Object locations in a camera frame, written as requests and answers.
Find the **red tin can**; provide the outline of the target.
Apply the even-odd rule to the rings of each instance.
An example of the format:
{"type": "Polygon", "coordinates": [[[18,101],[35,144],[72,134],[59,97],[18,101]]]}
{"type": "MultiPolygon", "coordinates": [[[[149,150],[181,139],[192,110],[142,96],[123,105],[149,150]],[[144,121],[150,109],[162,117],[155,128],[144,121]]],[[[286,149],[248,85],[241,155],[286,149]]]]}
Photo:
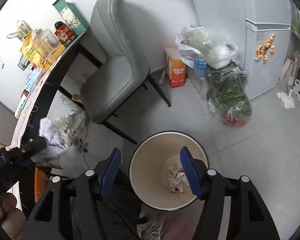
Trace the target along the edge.
{"type": "Polygon", "coordinates": [[[74,32],[63,22],[58,21],[55,23],[55,35],[59,38],[61,44],[65,47],[71,44],[76,38],[74,32]]]}

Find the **white roll package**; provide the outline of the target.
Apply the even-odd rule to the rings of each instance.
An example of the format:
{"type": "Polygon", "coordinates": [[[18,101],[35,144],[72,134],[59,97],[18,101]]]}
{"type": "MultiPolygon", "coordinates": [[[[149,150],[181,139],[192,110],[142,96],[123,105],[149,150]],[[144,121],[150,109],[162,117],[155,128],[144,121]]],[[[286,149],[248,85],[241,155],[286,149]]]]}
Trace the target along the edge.
{"type": "Polygon", "coordinates": [[[15,117],[18,119],[24,107],[24,99],[18,103],[17,109],[15,111],[15,117]]]}

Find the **grey upholstered chair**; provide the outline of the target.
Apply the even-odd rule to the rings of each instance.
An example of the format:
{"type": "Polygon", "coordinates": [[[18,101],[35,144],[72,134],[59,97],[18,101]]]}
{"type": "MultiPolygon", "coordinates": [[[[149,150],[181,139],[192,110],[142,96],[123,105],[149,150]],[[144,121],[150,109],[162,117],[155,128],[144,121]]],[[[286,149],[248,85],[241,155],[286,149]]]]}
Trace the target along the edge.
{"type": "Polygon", "coordinates": [[[92,122],[136,144],[108,119],[145,81],[149,81],[168,106],[171,103],[150,75],[150,65],[126,10],[125,0],[97,0],[90,28],[107,59],[81,87],[80,96],[85,111],[92,122]]]}

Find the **red snack packet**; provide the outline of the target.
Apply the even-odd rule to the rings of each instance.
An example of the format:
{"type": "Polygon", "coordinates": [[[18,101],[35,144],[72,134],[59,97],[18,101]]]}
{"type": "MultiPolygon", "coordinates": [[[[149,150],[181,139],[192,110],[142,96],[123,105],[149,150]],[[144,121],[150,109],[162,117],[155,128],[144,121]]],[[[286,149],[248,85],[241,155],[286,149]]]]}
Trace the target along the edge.
{"type": "Polygon", "coordinates": [[[26,89],[24,89],[23,92],[21,93],[20,98],[19,98],[19,102],[27,101],[30,94],[31,94],[30,92],[28,92],[26,89]]]}

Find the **white tissue front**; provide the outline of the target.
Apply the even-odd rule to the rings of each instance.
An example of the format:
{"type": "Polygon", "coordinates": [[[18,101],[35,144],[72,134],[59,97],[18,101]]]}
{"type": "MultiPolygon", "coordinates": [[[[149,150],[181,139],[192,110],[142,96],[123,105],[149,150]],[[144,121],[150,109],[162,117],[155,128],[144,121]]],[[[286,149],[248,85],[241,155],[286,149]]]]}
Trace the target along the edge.
{"type": "Polygon", "coordinates": [[[180,162],[180,155],[176,154],[168,158],[161,169],[161,177],[163,179],[179,178],[185,175],[184,169],[180,162]]]}

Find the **patterned pink tablecloth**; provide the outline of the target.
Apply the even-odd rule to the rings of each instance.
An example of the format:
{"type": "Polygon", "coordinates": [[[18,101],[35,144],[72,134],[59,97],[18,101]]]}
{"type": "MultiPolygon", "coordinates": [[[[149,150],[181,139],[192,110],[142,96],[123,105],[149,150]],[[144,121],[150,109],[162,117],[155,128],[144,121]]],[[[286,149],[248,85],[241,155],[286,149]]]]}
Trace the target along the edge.
{"type": "Polygon", "coordinates": [[[26,101],[26,104],[23,108],[23,111],[21,112],[17,125],[15,127],[15,131],[12,137],[11,144],[7,146],[6,148],[12,149],[16,147],[21,146],[21,139],[23,137],[23,134],[25,132],[25,129],[28,126],[28,120],[31,115],[31,112],[33,111],[33,107],[35,106],[35,102],[40,94],[40,91],[43,88],[44,83],[47,81],[48,77],[50,76],[51,72],[56,67],[56,64],[53,64],[42,76],[36,87],[34,88],[34,91],[29,95],[28,100],[26,101]]]}

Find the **red white paper wrapper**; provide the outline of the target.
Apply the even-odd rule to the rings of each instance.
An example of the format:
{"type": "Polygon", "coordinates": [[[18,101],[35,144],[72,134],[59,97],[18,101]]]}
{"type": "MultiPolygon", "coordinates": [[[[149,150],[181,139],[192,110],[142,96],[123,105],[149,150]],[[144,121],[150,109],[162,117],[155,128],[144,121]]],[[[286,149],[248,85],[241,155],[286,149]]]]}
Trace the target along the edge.
{"type": "Polygon", "coordinates": [[[178,170],[169,170],[169,173],[167,182],[170,192],[185,193],[190,191],[190,185],[182,167],[178,170]]]}

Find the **orange paper bag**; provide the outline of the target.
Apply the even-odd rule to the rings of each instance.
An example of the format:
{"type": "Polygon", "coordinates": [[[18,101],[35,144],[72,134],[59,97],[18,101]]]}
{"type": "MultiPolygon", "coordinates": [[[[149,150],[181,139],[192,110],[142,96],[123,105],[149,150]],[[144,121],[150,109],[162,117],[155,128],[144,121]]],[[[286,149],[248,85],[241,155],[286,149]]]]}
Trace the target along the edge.
{"type": "Polygon", "coordinates": [[[181,60],[177,48],[165,48],[166,72],[172,88],[182,87],[185,84],[186,64],[181,60]]]}

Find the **white plastic grocery bag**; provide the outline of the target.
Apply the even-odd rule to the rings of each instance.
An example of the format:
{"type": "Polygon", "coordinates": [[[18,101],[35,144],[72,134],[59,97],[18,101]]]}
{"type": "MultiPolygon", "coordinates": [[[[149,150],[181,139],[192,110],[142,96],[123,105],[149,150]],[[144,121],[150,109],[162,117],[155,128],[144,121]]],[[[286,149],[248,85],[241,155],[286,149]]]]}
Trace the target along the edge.
{"type": "Polygon", "coordinates": [[[203,59],[213,69],[223,69],[231,62],[239,65],[238,47],[217,31],[207,27],[183,27],[175,38],[181,60],[194,68],[203,59]]]}

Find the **clear plastic jar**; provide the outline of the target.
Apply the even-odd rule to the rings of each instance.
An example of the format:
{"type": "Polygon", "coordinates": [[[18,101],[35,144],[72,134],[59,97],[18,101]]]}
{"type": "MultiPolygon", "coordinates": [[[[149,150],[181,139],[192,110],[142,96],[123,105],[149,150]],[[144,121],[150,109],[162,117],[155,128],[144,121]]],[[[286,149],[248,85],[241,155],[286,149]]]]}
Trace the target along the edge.
{"type": "Polygon", "coordinates": [[[65,46],[49,29],[35,29],[31,35],[34,49],[50,64],[53,64],[65,51],[65,46]]]}

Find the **green tall gift box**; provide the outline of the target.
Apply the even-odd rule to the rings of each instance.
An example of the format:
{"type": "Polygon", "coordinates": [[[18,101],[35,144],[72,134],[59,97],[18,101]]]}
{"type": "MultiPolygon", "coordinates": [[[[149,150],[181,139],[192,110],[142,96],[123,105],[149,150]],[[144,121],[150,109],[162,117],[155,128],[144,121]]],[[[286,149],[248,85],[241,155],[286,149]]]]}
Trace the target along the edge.
{"type": "Polygon", "coordinates": [[[77,36],[83,34],[90,28],[90,25],[73,3],[66,2],[65,0],[56,0],[53,6],[77,36]]]}

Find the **blue tissue pack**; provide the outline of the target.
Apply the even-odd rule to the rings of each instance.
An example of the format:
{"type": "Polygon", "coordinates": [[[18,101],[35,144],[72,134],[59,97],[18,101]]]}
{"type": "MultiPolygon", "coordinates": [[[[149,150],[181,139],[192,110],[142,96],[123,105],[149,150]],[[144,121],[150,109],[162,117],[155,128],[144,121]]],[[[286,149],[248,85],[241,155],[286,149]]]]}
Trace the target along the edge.
{"type": "Polygon", "coordinates": [[[29,78],[27,79],[24,89],[27,92],[32,93],[43,75],[44,71],[42,68],[34,69],[29,78]]]}

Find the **person's dark patterned trousers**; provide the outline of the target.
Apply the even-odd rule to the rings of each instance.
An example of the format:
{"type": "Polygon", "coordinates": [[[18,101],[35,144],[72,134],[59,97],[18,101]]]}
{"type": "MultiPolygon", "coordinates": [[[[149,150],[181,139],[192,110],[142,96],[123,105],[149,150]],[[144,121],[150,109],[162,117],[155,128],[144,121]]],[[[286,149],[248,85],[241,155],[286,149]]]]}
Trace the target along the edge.
{"type": "Polygon", "coordinates": [[[135,194],[129,178],[118,170],[111,193],[99,206],[99,214],[108,239],[141,239],[142,201],[135,194]]]}

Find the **white paper shopping bag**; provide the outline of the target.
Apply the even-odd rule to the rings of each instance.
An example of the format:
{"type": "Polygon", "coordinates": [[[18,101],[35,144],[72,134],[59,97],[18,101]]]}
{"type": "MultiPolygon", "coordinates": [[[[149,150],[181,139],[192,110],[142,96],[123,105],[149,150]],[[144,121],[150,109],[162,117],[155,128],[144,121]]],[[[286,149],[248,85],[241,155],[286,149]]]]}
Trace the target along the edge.
{"type": "Polygon", "coordinates": [[[6,36],[7,39],[17,38],[21,42],[24,42],[29,38],[29,35],[32,34],[33,30],[27,22],[18,20],[17,23],[17,31],[14,33],[10,33],[6,36]]]}

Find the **grey white cloth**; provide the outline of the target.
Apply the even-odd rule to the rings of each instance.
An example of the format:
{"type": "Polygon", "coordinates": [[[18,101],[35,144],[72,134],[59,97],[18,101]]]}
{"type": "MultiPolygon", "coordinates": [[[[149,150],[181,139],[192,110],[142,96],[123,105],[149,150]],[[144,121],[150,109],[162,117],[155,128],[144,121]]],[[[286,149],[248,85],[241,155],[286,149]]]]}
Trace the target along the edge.
{"type": "Polygon", "coordinates": [[[45,166],[60,166],[60,157],[67,152],[69,146],[62,138],[59,128],[50,119],[42,118],[38,135],[45,139],[46,146],[30,159],[45,166]]]}

